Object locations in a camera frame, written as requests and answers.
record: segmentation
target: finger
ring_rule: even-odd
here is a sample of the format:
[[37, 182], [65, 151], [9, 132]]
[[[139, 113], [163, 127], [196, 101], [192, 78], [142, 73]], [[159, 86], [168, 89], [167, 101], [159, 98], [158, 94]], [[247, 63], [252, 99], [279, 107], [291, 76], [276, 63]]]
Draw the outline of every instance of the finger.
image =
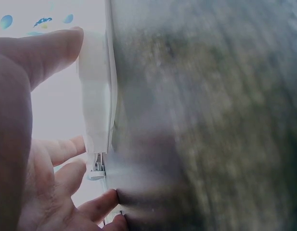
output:
[[55, 173], [57, 190], [73, 195], [80, 187], [86, 165], [82, 160], [76, 160], [63, 166]]
[[82, 136], [74, 137], [67, 141], [39, 141], [47, 151], [53, 166], [58, 166], [72, 157], [85, 152]]
[[102, 196], [82, 204], [78, 209], [91, 221], [99, 224], [118, 205], [117, 193], [110, 189]]
[[114, 217], [113, 222], [104, 226], [104, 231], [127, 231], [127, 221], [123, 215]]
[[31, 89], [52, 74], [71, 65], [83, 42], [79, 27], [25, 38], [0, 38], [0, 54], [19, 64], [27, 73]]

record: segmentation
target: human skin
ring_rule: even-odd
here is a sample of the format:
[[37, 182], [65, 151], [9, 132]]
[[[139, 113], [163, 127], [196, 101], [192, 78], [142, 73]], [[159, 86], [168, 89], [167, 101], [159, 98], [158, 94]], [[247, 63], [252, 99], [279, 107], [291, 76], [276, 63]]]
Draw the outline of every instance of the human skin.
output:
[[[73, 28], [26, 37], [0, 38], [0, 230], [101, 230], [97, 224], [117, 204], [115, 190], [75, 208], [85, 163], [54, 174], [53, 166], [85, 152], [81, 136], [67, 141], [31, 138], [31, 91], [71, 65], [83, 30]], [[103, 230], [127, 230], [123, 216]]]

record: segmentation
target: blurry dark object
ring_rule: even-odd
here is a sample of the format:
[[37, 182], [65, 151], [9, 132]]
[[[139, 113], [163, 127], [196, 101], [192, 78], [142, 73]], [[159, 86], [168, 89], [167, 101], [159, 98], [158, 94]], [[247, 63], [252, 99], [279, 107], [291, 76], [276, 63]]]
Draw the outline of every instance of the blurry dark object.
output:
[[297, 0], [113, 0], [107, 184], [131, 231], [297, 230]]

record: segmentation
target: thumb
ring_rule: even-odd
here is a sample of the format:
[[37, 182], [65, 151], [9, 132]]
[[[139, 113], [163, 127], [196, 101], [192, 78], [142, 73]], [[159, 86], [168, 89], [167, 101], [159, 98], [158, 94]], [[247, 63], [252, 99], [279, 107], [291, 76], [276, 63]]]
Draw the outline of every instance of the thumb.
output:
[[0, 38], [0, 54], [20, 65], [29, 78], [31, 90], [78, 57], [83, 30], [75, 27], [25, 38]]

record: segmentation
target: metal hinge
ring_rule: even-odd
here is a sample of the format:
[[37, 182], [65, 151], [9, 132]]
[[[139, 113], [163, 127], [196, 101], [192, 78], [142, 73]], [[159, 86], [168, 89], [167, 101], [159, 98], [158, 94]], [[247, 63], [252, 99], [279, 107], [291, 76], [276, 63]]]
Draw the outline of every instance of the metal hinge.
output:
[[92, 170], [89, 172], [89, 179], [90, 180], [100, 180], [105, 178], [105, 169], [104, 169], [104, 162], [103, 162], [103, 155], [105, 153], [94, 153], [93, 158], [93, 167]]

